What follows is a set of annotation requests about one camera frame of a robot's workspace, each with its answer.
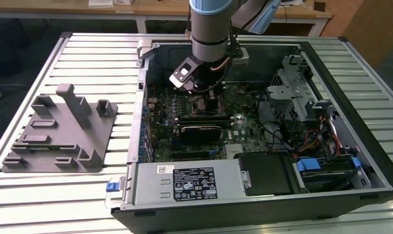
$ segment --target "red wire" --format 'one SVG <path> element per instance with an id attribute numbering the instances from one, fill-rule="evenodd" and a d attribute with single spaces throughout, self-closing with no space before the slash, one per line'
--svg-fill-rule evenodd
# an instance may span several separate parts
<path id="1" fill-rule="evenodd" d="M 330 136 L 336 140 L 336 144 L 337 144 L 337 155 L 340 156 L 341 155 L 341 153 L 340 153 L 340 140 L 338 140 L 338 138 L 334 135 L 330 135 Z"/>
<path id="2" fill-rule="evenodd" d="M 310 131 L 306 133 L 304 144 L 306 144 L 306 142 L 308 142 L 308 136 L 309 136 L 309 134 L 313 133 L 313 132 L 317 132 L 317 131 L 318 131 L 318 130 L 310 130 Z"/>

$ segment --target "desk leg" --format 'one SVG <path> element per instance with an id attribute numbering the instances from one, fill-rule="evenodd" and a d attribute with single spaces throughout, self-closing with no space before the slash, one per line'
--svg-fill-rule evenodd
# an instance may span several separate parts
<path id="1" fill-rule="evenodd" d="M 138 32 L 147 33 L 146 29 L 146 16 L 136 16 L 136 25 L 138 25 Z"/>
<path id="2" fill-rule="evenodd" d="M 328 19 L 317 19 L 317 22 L 309 32 L 309 37 L 320 37 L 326 26 Z"/>

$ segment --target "metal table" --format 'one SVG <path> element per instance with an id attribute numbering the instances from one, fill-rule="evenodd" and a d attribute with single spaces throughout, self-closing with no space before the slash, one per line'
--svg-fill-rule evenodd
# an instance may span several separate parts
<path id="1" fill-rule="evenodd" d="M 0 172 L 0 233 L 130 233 L 106 208 L 106 182 L 126 173 L 138 43 L 143 39 L 183 39 L 183 35 L 64 34 L 59 39 L 21 106 L 0 140 L 1 161 L 34 113 L 39 94 L 54 94 L 72 83 L 88 102 L 119 104 L 104 164 L 99 173 L 5 174 Z M 245 41 L 309 41 L 393 160 L 393 92 L 349 42 L 337 38 L 241 36 Z M 112 202 L 122 194 L 112 193 Z M 199 230 L 190 233 L 393 233 L 393 201 L 362 207 L 334 219 Z"/>

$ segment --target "blue connector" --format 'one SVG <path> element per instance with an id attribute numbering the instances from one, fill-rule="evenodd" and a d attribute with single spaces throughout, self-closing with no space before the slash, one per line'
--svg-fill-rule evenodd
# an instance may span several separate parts
<path id="1" fill-rule="evenodd" d="M 106 191 L 110 192 L 118 192 L 120 191 L 120 183 L 119 182 L 108 182 Z"/>
<path id="2" fill-rule="evenodd" d="M 354 167 L 356 168 L 360 168 L 361 167 L 361 162 L 360 162 L 360 160 L 358 160 L 357 157 L 353 157 L 353 164 L 354 164 Z"/>
<path id="3" fill-rule="evenodd" d="M 209 152 L 210 152 L 210 157 L 213 157 L 217 154 L 218 150 L 210 150 Z"/>
<path id="4" fill-rule="evenodd" d="M 314 158 L 305 158 L 301 159 L 300 162 L 296 163 L 300 172 L 308 171 L 308 170 L 320 170 L 321 166 L 318 163 L 318 160 Z"/>

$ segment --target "wooden desk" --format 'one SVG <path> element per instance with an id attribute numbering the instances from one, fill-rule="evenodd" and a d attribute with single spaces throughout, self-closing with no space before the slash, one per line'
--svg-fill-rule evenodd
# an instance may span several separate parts
<path id="1" fill-rule="evenodd" d="M 187 20 L 189 0 L 138 0 L 139 20 Z M 309 36 L 318 37 L 333 14 L 314 11 L 314 0 L 306 0 L 305 6 L 287 6 L 279 8 L 274 15 L 273 23 L 313 24 Z"/>
<path id="2" fill-rule="evenodd" d="M 273 23 L 313 24 L 309 36 L 320 36 L 332 13 L 293 6 L 278 9 Z M 136 20 L 139 33 L 146 33 L 146 20 L 187 20 L 189 0 L 135 0 L 131 6 L 88 9 L 88 0 L 0 0 L 0 18 Z"/>

